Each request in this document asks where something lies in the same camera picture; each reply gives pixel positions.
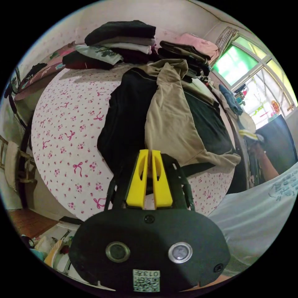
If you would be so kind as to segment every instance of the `folded clothes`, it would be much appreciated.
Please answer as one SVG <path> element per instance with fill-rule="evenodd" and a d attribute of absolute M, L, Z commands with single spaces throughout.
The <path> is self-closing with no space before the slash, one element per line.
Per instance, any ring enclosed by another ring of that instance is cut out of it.
<path fill-rule="evenodd" d="M 187 44 L 194 46 L 196 50 L 207 54 L 211 57 L 209 62 L 212 62 L 219 55 L 218 47 L 211 41 L 204 40 L 193 34 L 184 33 L 176 40 L 176 43 Z"/>
<path fill-rule="evenodd" d="M 115 53 L 120 54 L 123 57 L 125 63 L 132 64 L 147 64 L 149 61 L 158 61 L 158 56 L 156 51 L 153 49 L 151 55 L 144 54 L 140 51 L 128 50 L 128 49 L 119 49 L 114 48 Z"/>
<path fill-rule="evenodd" d="M 101 46 L 105 43 L 134 43 L 143 46 L 154 46 L 156 44 L 155 38 L 142 38 L 142 37 L 128 37 L 128 36 L 116 36 L 114 38 L 105 39 L 95 44 L 94 46 Z"/>
<path fill-rule="evenodd" d="M 168 41 L 162 40 L 160 46 L 168 51 L 171 51 L 176 54 L 192 56 L 195 59 L 208 65 L 208 60 L 211 59 L 209 55 L 206 55 L 191 45 L 179 44 L 179 43 L 170 43 Z"/>
<path fill-rule="evenodd" d="M 78 51 L 71 52 L 62 59 L 62 63 L 65 68 L 68 69 L 105 69 L 110 70 L 114 66 L 110 63 L 100 61 L 94 58 L 90 58 L 82 55 Z"/>
<path fill-rule="evenodd" d="M 103 44 L 103 46 L 108 47 L 110 49 L 119 48 L 119 49 L 140 51 L 147 55 L 152 54 L 151 46 L 142 46 L 140 44 L 134 44 L 134 43 L 105 43 Z"/>
<path fill-rule="evenodd" d="M 115 65 L 117 62 L 123 61 L 123 57 L 120 54 L 115 53 L 107 47 L 78 45 L 75 49 L 84 56 L 104 61 L 111 65 Z"/>
<path fill-rule="evenodd" d="M 201 73 L 201 70 L 203 71 L 204 75 L 206 75 L 206 76 L 208 76 L 210 73 L 210 69 L 209 69 L 208 65 L 204 64 L 201 61 L 198 61 L 197 59 L 193 58 L 192 56 L 177 54 L 177 53 L 171 52 L 171 51 L 169 51 L 165 48 L 162 48 L 162 47 L 157 50 L 157 53 L 161 59 L 185 59 L 188 64 L 188 68 L 192 69 L 199 75 Z"/>
<path fill-rule="evenodd" d="M 118 36 L 154 38 L 155 30 L 156 27 L 139 20 L 107 22 L 89 33 L 85 38 L 85 43 L 87 46 L 91 46 Z"/>

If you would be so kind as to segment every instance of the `wall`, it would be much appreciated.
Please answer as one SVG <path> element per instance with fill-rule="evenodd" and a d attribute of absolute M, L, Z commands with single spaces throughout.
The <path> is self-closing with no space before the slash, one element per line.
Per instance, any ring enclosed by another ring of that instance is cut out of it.
<path fill-rule="evenodd" d="M 108 21 L 140 20 L 160 29 L 203 37 L 218 22 L 205 9 L 187 0 L 108 0 L 87 7 L 81 17 L 79 34 L 82 39 Z"/>
<path fill-rule="evenodd" d="M 31 67 L 64 45 L 108 21 L 140 20 L 159 29 L 203 37 L 218 19 L 187 0 L 106 0 L 77 11 L 49 29 L 27 52 L 18 67 L 21 80 Z"/>
<path fill-rule="evenodd" d="M 14 141 L 20 145 L 23 134 L 24 130 L 14 118 L 8 98 L 2 98 L 0 103 L 0 135 L 7 141 Z M 3 161 L 5 160 L 5 153 L 6 146 L 4 146 Z M 0 169 L 0 193 L 6 209 L 11 210 L 22 208 L 20 197 L 7 185 L 4 171 L 2 169 Z"/>
<path fill-rule="evenodd" d="M 49 54 L 75 40 L 75 30 L 82 13 L 83 10 L 80 10 L 65 17 L 32 45 L 18 64 L 21 80 L 26 76 L 33 65 L 36 65 Z"/>

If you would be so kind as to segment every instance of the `white shirt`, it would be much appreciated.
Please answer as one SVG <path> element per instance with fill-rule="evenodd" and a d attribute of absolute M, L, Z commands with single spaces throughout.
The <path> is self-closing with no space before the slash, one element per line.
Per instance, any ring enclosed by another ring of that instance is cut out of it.
<path fill-rule="evenodd" d="M 286 223 L 298 194 L 298 163 L 247 191 L 226 195 L 208 216 L 222 230 L 231 253 L 223 275 L 251 266 Z"/>

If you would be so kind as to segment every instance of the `screw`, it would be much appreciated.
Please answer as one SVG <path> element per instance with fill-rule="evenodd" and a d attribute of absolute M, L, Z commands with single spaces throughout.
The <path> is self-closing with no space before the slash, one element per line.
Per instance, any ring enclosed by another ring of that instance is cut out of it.
<path fill-rule="evenodd" d="M 218 272 L 222 271 L 223 268 L 224 268 L 223 264 L 218 264 L 218 265 L 216 265 L 216 266 L 214 267 L 213 271 L 214 271 L 215 273 L 218 273 Z"/>
<path fill-rule="evenodd" d="M 145 223 L 147 223 L 147 224 L 151 223 L 152 224 L 154 222 L 155 218 L 154 218 L 153 215 L 148 214 L 148 215 L 145 216 L 144 220 L 145 220 Z"/>

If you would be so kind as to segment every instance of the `pink clothing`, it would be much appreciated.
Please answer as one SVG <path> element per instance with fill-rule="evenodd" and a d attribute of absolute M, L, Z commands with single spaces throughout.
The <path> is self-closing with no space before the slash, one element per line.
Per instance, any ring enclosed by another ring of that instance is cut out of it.
<path fill-rule="evenodd" d="M 217 45 L 211 41 L 204 40 L 189 33 L 182 34 L 175 42 L 194 46 L 198 51 L 211 57 L 209 63 L 211 63 L 219 55 Z"/>

